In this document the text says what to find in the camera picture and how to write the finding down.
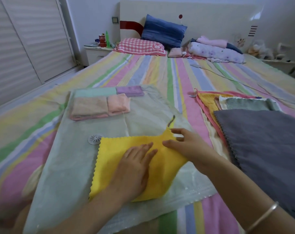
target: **pastel striped bed cover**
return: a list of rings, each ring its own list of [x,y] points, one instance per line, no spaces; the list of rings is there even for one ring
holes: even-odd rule
[[[188,92],[194,88],[220,92],[233,90],[268,97],[257,91],[266,90],[275,97],[295,102],[295,79],[251,56],[246,56],[246,60],[244,65],[197,60],[206,68],[200,69],[190,66],[194,62],[191,59],[112,52],[67,82],[5,112],[0,116],[0,210],[14,213],[32,199],[67,106],[69,91],[76,88],[153,84],[210,146],[227,157],[216,130]],[[288,104],[290,108],[280,105],[284,112],[295,117],[295,105]],[[121,231],[159,234],[242,232],[219,194]]]

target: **hand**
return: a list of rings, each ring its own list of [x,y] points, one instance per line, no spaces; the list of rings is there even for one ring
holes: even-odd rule
[[[122,204],[137,198],[146,188],[148,169],[157,149],[146,154],[153,142],[128,149],[120,160],[113,178],[108,186]]]
[[[167,148],[174,149],[191,161],[203,174],[207,173],[210,165],[221,156],[213,150],[198,134],[187,129],[171,129],[174,134],[182,134],[177,140],[163,141]]]

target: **pink folded towel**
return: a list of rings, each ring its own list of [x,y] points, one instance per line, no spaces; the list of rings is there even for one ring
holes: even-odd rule
[[[108,97],[109,116],[130,112],[130,98],[126,94],[111,95]]]
[[[70,118],[80,121],[92,118],[108,117],[108,103],[106,97],[78,97],[74,99]]]
[[[210,45],[210,46],[216,46],[216,47],[220,47],[220,48],[226,48],[226,45],[228,43],[226,40],[222,40],[222,39],[209,40],[205,36],[201,36],[200,38],[198,38],[196,40],[196,42],[206,44],[206,45]]]

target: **bangle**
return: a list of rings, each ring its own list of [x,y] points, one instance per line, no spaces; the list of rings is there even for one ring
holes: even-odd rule
[[[265,212],[254,224],[252,224],[247,230],[246,233],[251,232],[259,223],[265,220],[273,211],[278,207],[278,202],[276,201],[268,210]]]

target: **sliding wardrobe door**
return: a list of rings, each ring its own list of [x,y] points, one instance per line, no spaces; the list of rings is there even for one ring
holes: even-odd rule
[[[0,105],[41,85],[0,1]]]
[[[42,83],[74,67],[56,0],[1,0]]]

